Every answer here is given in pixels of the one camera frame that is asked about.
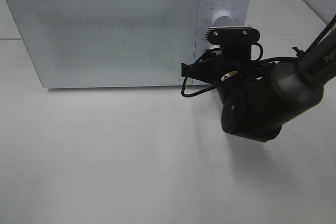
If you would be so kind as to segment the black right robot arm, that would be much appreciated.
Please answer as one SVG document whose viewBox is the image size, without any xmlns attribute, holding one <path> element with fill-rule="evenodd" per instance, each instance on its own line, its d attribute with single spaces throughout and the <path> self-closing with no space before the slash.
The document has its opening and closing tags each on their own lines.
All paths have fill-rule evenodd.
<svg viewBox="0 0 336 224">
<path fill-rule="evenodd" d="M 210 27 L 205 40 L 213 47 L 193 64 L 183 63 L 181 75 L 207 83 L 205 92 L 217 90 L 224 132 L 267 142 L 319 104 L 324 85 L 335 77 L 335 20 L 307 50 L 296 49 L 295 57 L 252 59 L 259 39 L 260 32 L 250 26 Z"/>
</svg>

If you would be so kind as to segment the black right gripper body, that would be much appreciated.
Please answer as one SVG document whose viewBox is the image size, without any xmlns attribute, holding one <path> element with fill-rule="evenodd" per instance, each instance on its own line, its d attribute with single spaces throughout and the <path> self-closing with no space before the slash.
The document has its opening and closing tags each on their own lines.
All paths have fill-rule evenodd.
<svg viewBox="0 0 336 224">
<path fill-rule="evenodd" d="M 185 98 L 195 97 L 214 89 L 222 89 L 224 96 L 239 94 L 248 97 L 251 84 L 245 80 L 243 70 L 252 65 L 251 57 L 211 56 L 199 57 L 193 64 L 181 64 L 181 75 L 184 78 L 181 95 Z M 194 93 L 185 93 L 188 78 L 208 83 L 208 88 Z"/>
</svg>

